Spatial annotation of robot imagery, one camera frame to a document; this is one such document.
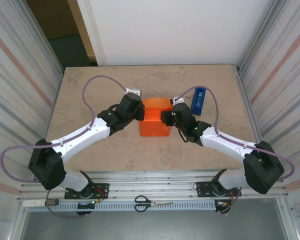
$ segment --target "orange block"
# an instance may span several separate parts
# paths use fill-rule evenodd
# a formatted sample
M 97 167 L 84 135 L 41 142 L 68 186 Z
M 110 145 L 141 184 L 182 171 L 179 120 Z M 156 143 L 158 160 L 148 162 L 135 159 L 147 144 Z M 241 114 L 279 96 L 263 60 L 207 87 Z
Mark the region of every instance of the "orange block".
M 166 137 L 170 134 L 170 126 L 161 121 L 161 111 L 171 111 L 173 105 L 169 98 L 148 98 L 143 99 L 144 120 L 139 121 L 141 137 Z

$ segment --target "table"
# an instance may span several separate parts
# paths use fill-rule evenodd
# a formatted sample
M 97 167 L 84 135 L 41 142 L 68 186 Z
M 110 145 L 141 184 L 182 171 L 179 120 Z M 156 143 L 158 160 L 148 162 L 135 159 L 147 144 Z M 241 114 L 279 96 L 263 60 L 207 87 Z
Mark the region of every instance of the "table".
M 47 140 L 65 136 L 91 121 L 81 99 L 82 88 L 94 75 L 107 75 L 126 88 L 142 89 L 142 98 L 172 98 L 192 86 L 210 88 L 219 104 L 220 131 L 254 142 L 250 122 L 231 65 L 154 65 L 68 67 L 57 96 Z M 120 102 L 122 89 L 112 81 L 97 78 L 86 90 L 86 100 L 95 113 Z M 184 100 L 191 105 L 194 92 Z M 216 108 L 211 95 L 205 95 L 198 120 L 213 125 Z M 167 171 L 239 168 L 236 160 L 211 148 L 184 143 L 176 128 L 168 137 L 141 137 L 137 121 L 124 130 L 98 141 L 75 155 L 67 168 L 82 171 Z

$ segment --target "scissors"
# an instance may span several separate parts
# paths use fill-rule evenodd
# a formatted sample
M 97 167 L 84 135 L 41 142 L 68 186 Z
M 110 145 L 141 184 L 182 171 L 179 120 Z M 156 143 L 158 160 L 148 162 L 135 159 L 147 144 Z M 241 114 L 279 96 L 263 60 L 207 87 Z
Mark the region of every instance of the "scissors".
M 170 205 L 172 201 L 151 201 L 143 195 L 139 195 L 134 200 L 137 204 L 134 205 L 134 209 L 138 213 L 143 213 L 145 210 L 156 205 Z

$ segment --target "white wall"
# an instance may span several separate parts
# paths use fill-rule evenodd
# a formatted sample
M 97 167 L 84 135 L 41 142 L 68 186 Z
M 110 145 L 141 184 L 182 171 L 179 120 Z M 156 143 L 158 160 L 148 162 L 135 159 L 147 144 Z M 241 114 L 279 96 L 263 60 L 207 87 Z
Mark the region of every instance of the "white wall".
M 241 63 L 273 0 L 78 0 L 98 64 Z

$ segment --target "beige tabletop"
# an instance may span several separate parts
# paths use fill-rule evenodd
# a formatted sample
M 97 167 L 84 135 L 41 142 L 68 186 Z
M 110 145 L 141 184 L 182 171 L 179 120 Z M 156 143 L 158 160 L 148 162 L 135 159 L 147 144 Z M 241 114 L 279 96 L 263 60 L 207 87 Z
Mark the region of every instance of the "beige tabletop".
M 142 98 L 172 98 L 192 86 L 210 88 L 218 101 L 220 131 L 254 142 L 251 126 L 242 102 L 231 65 L 166 65 L 68 67 L 62 80 L 52 121 L 49 141 L 65 136 L 91 121 L 81 93 L 86 81 L 94 75 L 107 75 L 126 88 L 142 90 Z M 191 106 L 194 92 L 184 100 Z M 98 114 L 117 104 L 123 90 L 105 78 L 95 79 L 87 88 L 86 100 Z M 207 92 L 201 116 L 197 120 L 213 125 L 216 107 Z M 83 171 L 156 171 L 239 168 L 231 157 L 211 148 L 184 143 L 176 128 L 167 137 L 141 137 L 139 124 L 133 121 L 124 130 L 95 142 L 75 155 L 67 168 Z

